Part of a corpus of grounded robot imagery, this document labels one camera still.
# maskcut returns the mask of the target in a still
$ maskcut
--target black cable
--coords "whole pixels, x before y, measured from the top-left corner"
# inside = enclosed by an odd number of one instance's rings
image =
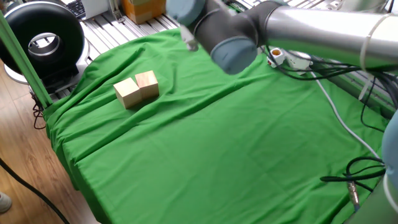
[[[394,0],[391,1],[390,7],[388,8],[388,13],[392,12],[392,7],[394,6]]]
[[[347,181],[357,181],[357,180],[368,180],[376,177],[380,177],[386,173],[385,170],[380,170],[372,174],[361,175],[357,177],[333,177],[333,176],[326,176],[321,177],[320,180],[322,182],[347,182]]]
[[[394,104],[394,108],[397,109],[398,108],[398,99],[397,99],[398,89],[396,88],[396,86],[394,86],[394,84],[390,80],[386,79],[385,77],[381,76],[380,74],[377,74],[377,73],[372,73],[372,74],[377,77],[379,82],[386,89],[387,93],[390,95],[392,103]]]
[[[384,167],[384,165],[374,165],[374,166],[365,167],[365,168],[361,169],[360,171],[357,171],[357,172],[355,172],[355,173],[352,173],[351,175],[360,174],[360,173],[362,173],[362,172],[364,172],[364,171],[366,171],[366,170],[368,170],[368,169],[382,168],[382,167]]]
[[[7,171],[16,181],[22,184],[24,187],[29,189],[31,192],[35,193],[39,196],[49,207],[60,217],[60,219],[65,223],[69,224],[68,220],[63,216],[62,212],[40,191],[36,188],[28,184],[21,177],[19,177],[1,158],[0,158],[0,166]]]
[[[376,162],[380,162],[383,163],[383,161],[381,159],[375,158],[375,157],[357,157],[353,160],[351,160],[347,167],[346,167],[346,175],[348,175],[349,177],[333,177],[333,176],[326,176],[326,177],[321,177],[320,180],[322,182],[350,182],[350,181],[358,181],[358,180],[368,180],[368,179],[372,179],[372,178],[376,178],[376,177],[380,177],[382,175],[384,175],[386,173],[386,170],[380,170],[377,172],[374,172],[372,174],[366,174],[366,175],[361,175],[361,176],[356,176],[353,177],[351,172],[350,172],[350,168],[351,166],[358,161],[363,161],[363,160],[372,160],[372,161],[376,161]]]
[[[37,123],[37,119],[38,118],[42,118],[43,117],[43,112],[40,110],[40,107],[38,105],[37,100],[32,96],[32,99],[35,101],[35,105],[33,106],[33,116],[35,117],[35,123],[33,124],[33,127],[36,130],[41,130],[41,129],[45,129],[46,125],[44,127],[38,128],[36,126]]]
[[[368,95],[368,97],[365,99],[365,102],[363,103],[363,108],[362,108],[362,112],[361,112],[361,122],[362,122],[362,124],[363,124],[365,127],[368,127],[368,128],[371,128],[371,129],[375,129],[376,131],[380,131],[380,132],[384,133],[383,130],[381,130],[381,129],[379,129],[379,128],[376,128],[376,127],[373,127],[373,126],[370,126],[370,125],[367,125],[367,124],[363,121],[363,116],[364,116],[364,113],[365,113],[365,108],[366,108],[366,105],[368,105],[369,99],[371,98],[372,91],[373,91],[373,88],[374,88],[375,84],[376,84],[376,77],[373,79],[373,84],[372,84],[371,89],[369,90],[369,95]]]

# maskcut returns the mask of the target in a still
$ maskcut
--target wooden block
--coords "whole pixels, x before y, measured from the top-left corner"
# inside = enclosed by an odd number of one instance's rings
[[[142,101],[141,91],[132,78],[113,85],[116,96],[125,109]]]
[[[159,96],[159,85],[154,71],[137,74],[136,80],[143,100]]]

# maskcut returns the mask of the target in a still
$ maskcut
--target cable connector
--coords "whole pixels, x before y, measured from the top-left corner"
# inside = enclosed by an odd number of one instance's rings
[[[360,208],[360,205],[359,205],[359,196],[358,192],[356,191],[355,183],[353,181],[347,182],[347,188],[349,192],[349,199],[354,205],[355,212],[357,212]]]

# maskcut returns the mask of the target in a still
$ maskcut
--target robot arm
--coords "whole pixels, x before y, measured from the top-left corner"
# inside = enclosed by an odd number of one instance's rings
[[[304,10],[274,1],[232,16],[218,1],[168,0],[167,12],[228,74],[249,66],[266,41],[363,68],[398,64],[398,16]]]

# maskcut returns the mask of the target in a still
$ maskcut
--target green fabric backdrop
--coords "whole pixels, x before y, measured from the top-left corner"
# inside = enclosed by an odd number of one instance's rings
[[[113,85],[148,70],[160,96],[124,110]],[[363,105],[322,83],[346,124],[380,152],[382,134],[360,122]],[[54,151],[103,223],[340,224],[353,213],[346,184],[319,178],[370,155],[315,82],[283,76],[265,55],[225,75],[203,49],[189,52],[178,30],[101,55],[44,117]],[[371,110],[365,120],[384,126]]]

